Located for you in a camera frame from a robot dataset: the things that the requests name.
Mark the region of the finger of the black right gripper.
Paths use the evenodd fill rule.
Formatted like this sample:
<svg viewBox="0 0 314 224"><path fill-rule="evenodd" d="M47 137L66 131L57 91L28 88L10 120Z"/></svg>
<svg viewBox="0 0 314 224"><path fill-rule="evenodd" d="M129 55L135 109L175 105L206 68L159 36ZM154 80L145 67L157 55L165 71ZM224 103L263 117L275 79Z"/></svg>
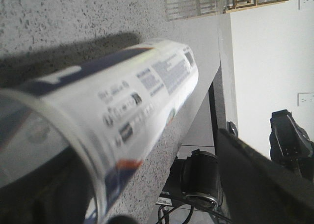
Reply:
<svg viewBox="0 0 314 224"><path fill-rule="evenodd" d="M314 185L225 129L217 132L221 183L235 224L312 224Z"/></svg>

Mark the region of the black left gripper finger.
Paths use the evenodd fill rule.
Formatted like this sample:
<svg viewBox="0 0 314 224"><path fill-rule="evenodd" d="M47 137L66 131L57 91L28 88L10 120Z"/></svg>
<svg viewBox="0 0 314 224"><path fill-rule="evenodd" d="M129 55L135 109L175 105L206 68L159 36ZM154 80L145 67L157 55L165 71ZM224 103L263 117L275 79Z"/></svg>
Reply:
<svg viewBox="0 0 314 224"><path fill-rule="evenodd" d="M99 224L96 195L87 168L67 146L38 154L0 152L2 224Z"/></svg>

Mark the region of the black other robot arm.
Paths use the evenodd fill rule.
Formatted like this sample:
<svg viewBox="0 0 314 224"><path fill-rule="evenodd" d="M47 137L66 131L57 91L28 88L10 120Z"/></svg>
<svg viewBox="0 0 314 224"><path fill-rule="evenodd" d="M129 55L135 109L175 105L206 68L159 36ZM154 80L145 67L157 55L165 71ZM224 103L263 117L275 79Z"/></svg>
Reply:
<svg viewBox="0 0 314 224"><path fill-rule="evenodd" d="M235 224L314 221L314 144L287 110L274 112L266 159L229 131L216 154L175 159L159 196ZM63 136L30 110L0 120L0 221L3 224L100 224L89 172Z"/></svg>

